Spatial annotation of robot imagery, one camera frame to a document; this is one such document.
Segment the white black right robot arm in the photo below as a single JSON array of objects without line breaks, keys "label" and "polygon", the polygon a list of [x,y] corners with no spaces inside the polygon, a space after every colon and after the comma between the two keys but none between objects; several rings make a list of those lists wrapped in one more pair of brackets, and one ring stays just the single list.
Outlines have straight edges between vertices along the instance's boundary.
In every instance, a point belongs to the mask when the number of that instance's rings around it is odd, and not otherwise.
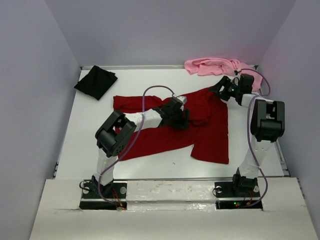
[{"label": "white black right robot arm", "polygon": [[270,147],[285,132],[285,103],[254,93],[254,80],[252,75],[237,72],[234,79],[224,76],[209,89],[221,100],[234,98],[247,108],[248,151],[231,181],[215,183],[212,192],[217,198],[258,196],[262,162]]}]

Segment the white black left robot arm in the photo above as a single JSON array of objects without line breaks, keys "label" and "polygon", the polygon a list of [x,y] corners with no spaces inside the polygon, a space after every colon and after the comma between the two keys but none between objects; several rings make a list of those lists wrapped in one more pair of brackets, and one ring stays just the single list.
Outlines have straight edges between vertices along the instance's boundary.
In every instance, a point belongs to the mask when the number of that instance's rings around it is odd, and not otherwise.
[{"label": "white black left robot arm", "polygon": [[168,103],[143,112],[114,111],[95,133],[98,160],[91,177],[93,191],[105,199],[112,189],[114,166],[132,148],[141,131],[161,127],[187,129],[186,96],[173,96]]}]

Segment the red t shirt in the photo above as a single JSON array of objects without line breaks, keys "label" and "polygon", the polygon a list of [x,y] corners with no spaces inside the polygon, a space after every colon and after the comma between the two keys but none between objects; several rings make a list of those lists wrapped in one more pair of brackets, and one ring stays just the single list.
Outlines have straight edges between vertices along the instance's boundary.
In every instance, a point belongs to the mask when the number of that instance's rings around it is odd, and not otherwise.
[{"label": "red t shirt", "polygon": [[123,160],[193,146],[190,156],[217,164],[229,163],[228,107],[208,88],[185,94],[188,129],[163,126],[143,129]]}]

